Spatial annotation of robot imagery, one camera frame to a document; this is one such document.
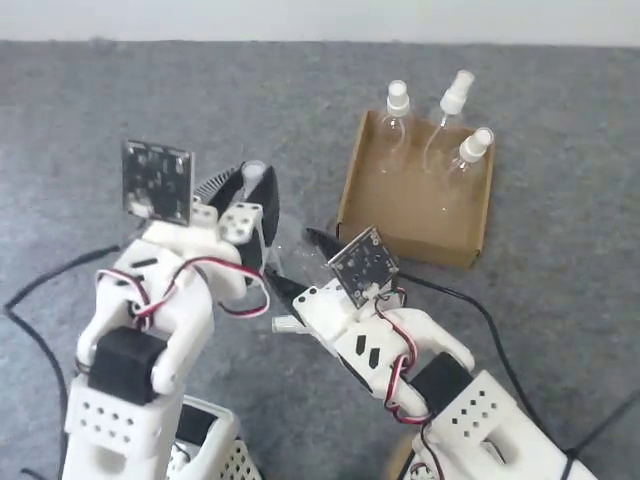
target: black circuit board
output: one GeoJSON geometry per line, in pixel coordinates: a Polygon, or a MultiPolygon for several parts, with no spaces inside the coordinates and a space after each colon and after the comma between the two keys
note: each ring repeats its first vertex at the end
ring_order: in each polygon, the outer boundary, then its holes
{"type": "Polygon", "coordinates": [[[369,227],[329,260],[338,281],[360,309],[398,272],[398,263],[382,243],[375,227],[369,227]]]}
{"type": "Polygon", "coordinates": [[[188,226],[194,154],[138,140],[122,144],[124,209],[138,217],[188,226]]]}

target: cardboard box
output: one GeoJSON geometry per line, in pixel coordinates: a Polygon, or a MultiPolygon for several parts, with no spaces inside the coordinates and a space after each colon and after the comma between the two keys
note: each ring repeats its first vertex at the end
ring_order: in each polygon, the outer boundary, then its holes
{"type": "MultiPolygon", "coordinates": [[[[350,241],[375,225],[400,257],[470,267],[482,252],[495,143],[485,155],[483,180],[473,193],[474,202],[460,202],[444,213],[440,206],[447,190],[435,175],[426,175],[422,169],[424,146],[435,127],[426,120],[416,120],[404,168],[382,173],[375,165],[376,145],[384,142],[374,138],[379,118],[379,113],[369,111],[360,123],[338,212],[338,237],[350,241]]],[[[459,128],[447,138],[459,144],[472,133],[459,128]]]]}

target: white robotic arm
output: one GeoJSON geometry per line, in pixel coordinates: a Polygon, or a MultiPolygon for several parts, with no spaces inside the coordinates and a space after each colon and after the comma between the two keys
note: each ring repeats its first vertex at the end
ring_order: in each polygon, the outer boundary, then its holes
{"type": "MultiPolygon", "coordinates": [[[[367,282],[367,272],[375,277],[380,261],[373,232],[336,255],[337,279],[324,287],[288,288],[295,294],[290,295],[291,318],[300,327],[284,331],[313,335],[398,420],[420,425],[398,480],[560,480],[566,455],[490,373],[473,373],[470,351],[426,313],[401,306],[402,295],[391,283],[378,288],[367,282]],[[353,268],[344,278],[347,265],[353,268]],[[362,272],[354,273],[358,265],[362,272]],[[350,285],[352,277],[357,281],[350,285]],[[409,358],[412,349],[416,355],[436,355],[409,381],[398,365],[403,359],[409,368],[415,363],[409,358]]],[[[276,288],[278,282],[287,285],[271,278],[276,288]]],[[[293,321],[275,319],[274,331],[293,321]]],[[[569,480],[596,477],[576,461],[569,480]]]]}
{"type": "Polygon", "coordinates": [[[214,303],[245,318],[269,308],[260,272],[277,224],[277,184],[271,170],[269,188],[254,182],[258,193],[245,202],[232,201],[240,181],[192,204],[185,187],[192,158],[142,142],[123,149],[125,180],[133,178],[125,181],[125,205],[157,220],[96,276],[96,312],[76,351],[64,480],[205,480],[241,469],[243,478],[261,478],[235,415],[184,390],[213,334],[214,303]],[[187,209],[167,192],[186,192],[187,209]],[[170,209],[167,198],[175,200],[170,209]],[[250,283],[262,287],[264,304],[240,312],[225,306],[245,297],[250,283]]]}

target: white bottle cap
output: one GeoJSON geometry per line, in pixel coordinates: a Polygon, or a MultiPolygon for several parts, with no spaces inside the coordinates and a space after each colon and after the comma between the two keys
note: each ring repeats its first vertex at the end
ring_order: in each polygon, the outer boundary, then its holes
{"type": "Polygon", "coordinates": [[[242,177],[244,178],[244,198],[246,199],[256,185],[262,180],[267,166],[260,160],[249,160],[242,164],[242,177]]]}
{"type": "Polygon", "coordinates": [[[460,158],[465,162],[475,163],[484,156],[492,143],[493,132],[486,127],[479,128],[460,145],[460,158]]]}
{"type": "Polygon", "coordinates": [[[451,86],[444,92],[442,100],[440,100],[440,108],[447,115],[458,115],[467,101],[467,92],[469,87],[475,80],[473,73],[466,70],[459,70],[456,79],[451,86]]]}
{"type": "Polygon", "coordinates": [[[411,105],[407,84],[402,80],[394,80],[389,84],[389,95],[387,96],[387,112],[394,117],[404,117],[409,113],[411,105]]]}

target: black cable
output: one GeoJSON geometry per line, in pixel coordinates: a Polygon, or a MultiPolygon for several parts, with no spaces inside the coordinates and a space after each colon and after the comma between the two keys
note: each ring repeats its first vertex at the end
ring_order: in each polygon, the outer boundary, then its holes
{"type": "Polygon", "coordinates": [[[35,480],[47,480],[45,477],[40,475],[38,472],[34,472],[30,468],[23,468],[23,469],[20,470],[20,473],[22,473],[23,475],[27,475],[27,476],[29,476],[31,478],[34,478],[35,480]]]}
{"type": "MultiPolygon", "coordinates": [[[[99,250],[94,250],[92,252],[88,252],[82,254],[73,260],[55,267],[54,269],[46,272],[33,281],[29,282],[26,286],[21,288],[3,307],[3,312],[5,316],[11,320],[15,325],[17,325],[22,331],[24,331],[42,350],[42,353],[47,357],[51,368],[56,377],[56,382],[58,384],[58,398],[60,403],[60,459],[58,463],[58,479],[62,478],[62,472],[64,469],[64,460],[67,454],[67,435],[64,432],[64,421],[67,411],[67,403],[68,403],[68,393],[67,387],[64,379],[64,373],[62,372],[62,367],[60,366],[60,362],[56,358],[55,354],[47,344],[47,342],[42,338],[42,336],[26,321],[24,321],[17,313],[13,311],[22,300],[24,300],[31,292],[33,292],[36,288],[40,287],[44,283],[52,280],[53,278],[61,275],[72,268],[83,265],[85,263],[89,263],[100,258],[103,258],[110,253],[117,252],[120,250],[120,245],[112,245],[107,248],[102,248],[99,250]]],[[[44,477],[39,475],[38,473],[30,470],[28,468],[23,468],[21,473],[30,475],[32,478],[37,480],[42,480],[44,477]]]]}
{"type": "MultiPolygon", "coordinates": [[[[511,380],[511,383],[513,383],[513,386],[516,389],[516,392],[518,393],[518,396],[520,397],[522,404],[524,405],[525,409],[529,413],[529,417],[537,425],[537,427],[543,433],[545,433],[547,437],[549,437],[553,441],[552,437],[547,432],[547,429],[544,427],[542,420],[537,415],[537,413],[535,412],[535,409],[531,405],[531,402],[529,401],[527,394],[524,392],[524,389],[522,388],[522,385],[518,380],[518,376],[514,371],[513,367],[511,366],[511,363],[509,362],[507,354],[504,350],[504,346],[502,345],[502,340],[500,339],[500,333],[498,331],[498,327],[496,326],[495,321],[493,320],[493,317],[487,311],[487,309],[475,298],[470,297],[469,295],[465,295],[464,293],[458,292],[451,288],[443,287],[441,285],[438,285],[437,283],[433,283],[428,280],[415,277],[405,272],[398,272],[398,277],[404,278],[405,280],[413,282],[417,285],[430,288],[432,290],[436,290],[441,293],[445,293],[447,295],[458,298],[460,300],[464,300],[465,302],[470,303],[475,308],[477,308],[478,311],[480,311],[484,319],[487,321],[487,324],[489,325],[491,336],[493,337],[494,343],[496,345],[496,350],[498,351],[498,356],[500,357],[500,360],[504,365],[504,369],[506,370],[507,375],[511,380]]],[[[629,410],[631,410],[631,408],[633,408],[637,404],[640,404],[640,389],[632,392],[611,414],[609,414],[609,416],[607,416],[607,418],[605,418],[582,441],[580,441],[580,443],[578,443],[573,448],[565,450],[564,453],[567,455],[567,464],[565,465],[565,468],[560,480],[567,480],[569,478],[569,474],[571,473],[571,468],[573,466],[573,463],[575,462],[575,460],[578,459],[578,456],[580,455],[580,453],[582,453],[582,451],[585,448],[587,448],[591,443],[593,443],[607,428],[609,428],[611,425],[613,425],[618,420],[620,420],[629,410]]],[[[424,436],[423,436],[423,443],[425,443],[425,446],[429,448],[426,444],[424,436]]]]}
{"type": "Polygon", "coordinates": [[[178,450],[180,453],[182,453],[185,457],[187,457],[187,462],[191,461],[191,454],[189,452],[187,452],[186,449],[182,448],[180,445],[178,445],[177,442],[173,442],[173,446],[176,447],[176,450],[178,450]]]}
{"type": "Polygon", "coordinates": [[[433,283],[428,280],[415,277],[413,275],[410,275],[402,271],[398,272],[398,277],[404,278],[405,280],[413,282],[417,285],[421,285],[423,287],[430,288],[432,290],[436,290],[441,293],[445,293],[447,295],[458,298],[460,300],[464,300],[465,302],[470,303],[476,309],[478,309],[478,311],[482,314],[482,316],[486,320],[487,325],[489,326],[489,331],[491,332],[491,337],[493,337],[493,342],[495,343],[498,356],[500,357],[500,361],[502,362],[502,365],[504,366],[504,369],[507,372],[509,380],[511,380],[511,383],[515,388],[516,393],[518,394],[518,397],[520,397],[520,401],[522,402],[522,405],[524,406],[525,410],[529,414],[529,417],[531,418],[533,423],[535,423],[536,426],[547,437],[552,439],[551,435],[549,435],[547,428],[544,426],[542,419],[536,413],[536,410],[531,404],[529,397],[527,396],[526,392],[522,388],[522,385],[520,384],[520,380],[518,379],[518,375],[516,374],[515,370],[511,366],[511,362],[509,361],[509,358],[507,357],[507,353],[504,350],[504,346],[502,345],[502,340],[500,339],[500,332],[498,331],[498,327],[496,326],[496,323],[493,320],[493,317],[487,311],[487,309],[475,298],[470,297],[469,295],[465,295],[464,293],[458,292],[451,288],[443,287],[441,285],[438,285],[437,283],[433,283]]]}
{"type": "Polygon", "coordinates": [[[584,437],[575,447],[570,448],[567,454],[567,464],[562,472],[560,480],[567,480],[571,473],[573,462],[578,458],[582,451],[591,445],[607,428],[620,420],[629,410],[640,402],[640,388],[631,393],[613,412],[609,414],[598,426],[596,426],[587,436],[584,437]]]}
{"type": "Polygon", "coordinates": [[[420,440],[422,440],[424,448],[426,448],[429,454],[433,457],[433,463],[435,464],[436,471],[438,472],[438,480],[445,480],[444,471],[442,470],[442,465],[440,464],[440,459],[436,455],[436,452],[434,452],[433,448],[431,448],[431,445],[429,445],[429,442],[427,442],[427,437],[425,437],[424,435],[424,429],[427,427],[427,425],[428,424],[425,423],[420,428],[420,440]]]}

